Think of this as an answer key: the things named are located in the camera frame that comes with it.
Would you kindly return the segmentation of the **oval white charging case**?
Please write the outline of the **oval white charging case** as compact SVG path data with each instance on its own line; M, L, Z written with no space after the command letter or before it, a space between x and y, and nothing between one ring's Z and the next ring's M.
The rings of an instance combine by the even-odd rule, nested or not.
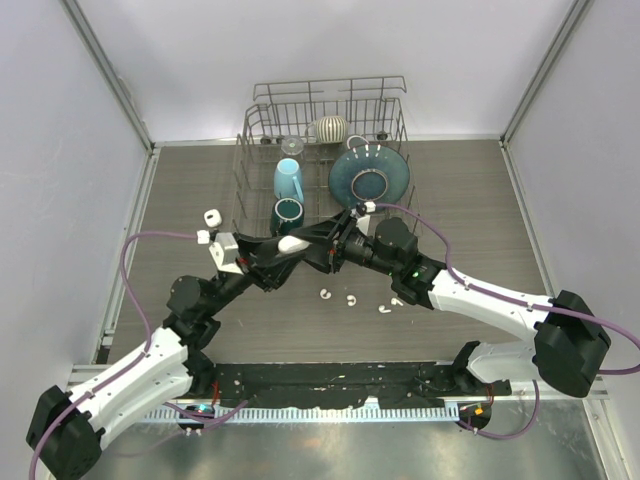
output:
M292 235L282 237L278 242L278 251L281 254L289 255L306 250L310 246L308 241L299 239Z

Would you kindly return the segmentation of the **small white-rimmed bowl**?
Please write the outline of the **small white-rimmed bowl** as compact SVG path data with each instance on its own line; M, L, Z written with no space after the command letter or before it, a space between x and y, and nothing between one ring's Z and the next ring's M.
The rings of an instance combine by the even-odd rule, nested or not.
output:
M351 135L346 139L346 148L353 149L366 145L368 140L361 135Z

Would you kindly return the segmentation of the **small white charging case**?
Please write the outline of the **small white charging case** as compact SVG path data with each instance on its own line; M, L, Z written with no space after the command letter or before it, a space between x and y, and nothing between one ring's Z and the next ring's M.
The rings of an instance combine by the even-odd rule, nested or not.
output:
M210 209L203 215L206 226L210 229L216 229L221 226L223 219L218 209Z

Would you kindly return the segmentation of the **light blue mug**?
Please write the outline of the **light blue mug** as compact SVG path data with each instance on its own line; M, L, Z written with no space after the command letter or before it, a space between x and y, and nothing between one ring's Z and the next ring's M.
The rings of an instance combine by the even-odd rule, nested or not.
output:
M304 202L302 175L299 163L293 158L283 158L274 172L274 194L277 199L293 198Z

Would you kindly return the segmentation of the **striped ceramic mug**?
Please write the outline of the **striped ceramic mug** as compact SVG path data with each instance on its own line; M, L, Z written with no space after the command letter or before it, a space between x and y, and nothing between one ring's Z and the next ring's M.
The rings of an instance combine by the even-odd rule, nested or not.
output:
M346 140L349 124L340 115L323 116L307 125L305 134L318 144L338 144Z

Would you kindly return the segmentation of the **large teal plate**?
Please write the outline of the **large teal plate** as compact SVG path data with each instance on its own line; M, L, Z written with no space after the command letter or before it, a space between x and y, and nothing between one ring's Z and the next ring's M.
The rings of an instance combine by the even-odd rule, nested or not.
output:
M346 150L332 166L329 191L344 208L361 202L394 204L402 199L411 179L405 158L396 150L364 144Z

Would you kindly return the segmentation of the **dark teal mug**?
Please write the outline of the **dark teal mug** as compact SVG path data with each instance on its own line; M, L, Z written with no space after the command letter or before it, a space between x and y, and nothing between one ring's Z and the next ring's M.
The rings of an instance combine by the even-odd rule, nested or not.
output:
M302 203L295 198L282 198L273 205L270 219L272 236L288 235L293 229L304 223L305 210Z

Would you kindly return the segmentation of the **clear glass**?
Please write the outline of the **clear glass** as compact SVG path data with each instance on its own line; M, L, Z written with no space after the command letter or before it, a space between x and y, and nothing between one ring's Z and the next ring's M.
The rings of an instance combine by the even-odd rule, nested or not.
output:
M281 151L285 157L296 157L302 154L305 148L304 140L296 135L285 136L280 143Z

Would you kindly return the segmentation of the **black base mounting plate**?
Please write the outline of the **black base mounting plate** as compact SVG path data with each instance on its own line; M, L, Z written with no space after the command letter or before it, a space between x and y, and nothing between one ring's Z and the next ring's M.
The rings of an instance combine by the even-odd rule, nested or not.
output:
M231 407L382 408L440 406L446 397L483 395L487 388L460 368L434 362L219 363L204 394Z

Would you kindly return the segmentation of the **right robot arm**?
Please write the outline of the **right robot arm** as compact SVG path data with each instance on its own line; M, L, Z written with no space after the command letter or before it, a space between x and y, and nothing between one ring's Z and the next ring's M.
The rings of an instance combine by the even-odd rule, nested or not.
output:
M562 394L584 398L611 346L602 327L584 320L589 310L578 295L529 295L465 276L420 253L417 237L399 217L381 221L372 235L351 215L298 228L279 240L278 250L301 252L329 272L352 262L383 273L407 304L467 316L514 336L511 343L464 345L451 380L465 395L494 382L541 380Z

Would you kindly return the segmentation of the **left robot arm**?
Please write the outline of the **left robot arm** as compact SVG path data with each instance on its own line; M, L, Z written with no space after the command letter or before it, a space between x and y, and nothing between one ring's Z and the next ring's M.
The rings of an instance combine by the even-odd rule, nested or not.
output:
M216 277L176 280L169 317L157 329L145 320L140 346L72 389L53 386L40 396L26 438L33 450L29 478L44 467L56 479L80 479L153 408L184 394L205 397L214 366L203 349L220 327L215 314L251 285L277 288L309 247L291 235L256 239L200 230L187 238L208 247Z

